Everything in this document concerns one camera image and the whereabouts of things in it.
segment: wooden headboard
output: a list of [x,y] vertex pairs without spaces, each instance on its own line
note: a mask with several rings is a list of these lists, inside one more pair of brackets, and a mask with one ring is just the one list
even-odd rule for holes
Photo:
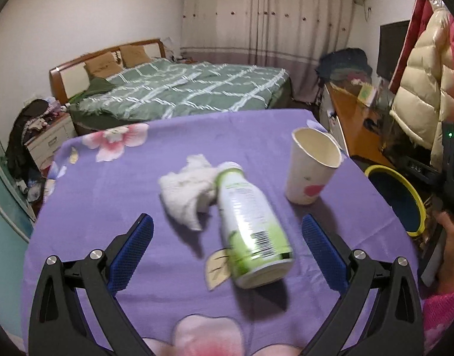
[[123,45],[143,45],[149,57],[166,57],[164,45],[160,39],[129,42],[128,44],[117,45],[94,53],[87,53],[77,59],[59,65],[49,72],[52,95],[60,104],[64,105],[69,101],[69,98],[85,91],[90,84],[85,70],[85,62],[107,52],[111,52],[115,60],[119,59],[121,61],[120,47]]

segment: laundry basket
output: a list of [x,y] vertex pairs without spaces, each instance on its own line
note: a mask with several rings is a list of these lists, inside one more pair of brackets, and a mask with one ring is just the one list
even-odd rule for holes
[[415,188],[404,176],[386,166],[370,166],[365,175],[390,205],[410,237],[425,230],[426,210]]

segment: metal screw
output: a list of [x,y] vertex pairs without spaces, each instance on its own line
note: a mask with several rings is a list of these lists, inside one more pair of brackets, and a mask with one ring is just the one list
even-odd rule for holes
[[98,260],[101,256],[103,256],[103,252],[98,249],[90,253],[90,258],[93,260]]
[[57,257],[56,256],[50,256],[46,260],[47,265],[54,265],[57,262]]
[[353,251],[353,256],[358,260],[363,260],[367,257],[367,254],[363,250],[357,249]]
[[408,260],[405,257],[398,257],[398,265],[407,266]]

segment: white paper cup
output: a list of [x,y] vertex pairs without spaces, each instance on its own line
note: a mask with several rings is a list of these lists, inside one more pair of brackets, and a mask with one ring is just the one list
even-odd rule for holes
[[313,128],[293,131],[286,197],[294,204],[311,204],[342,163],[339,147]]

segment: pink flower print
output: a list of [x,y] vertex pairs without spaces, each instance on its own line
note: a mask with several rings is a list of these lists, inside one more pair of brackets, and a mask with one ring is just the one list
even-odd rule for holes
[[324,188],[323,185],[312,185],[307,186],[304,188],[304,195],[306,196],[317,196],[322,189]]
[[[192,315],[174,328],[173,345],[144,338],[156,356],[244,356],[243,334],[228,317],[210,318]],[[265,347],[253,356],[298,356],[301,349],[277,344]]]
[[141,146],[148,137],[148,128],[145,123],[110,128],[84,135],[82,143],[91,150],[99,147],[97,162],[111,162],[123,155],[125,146]]

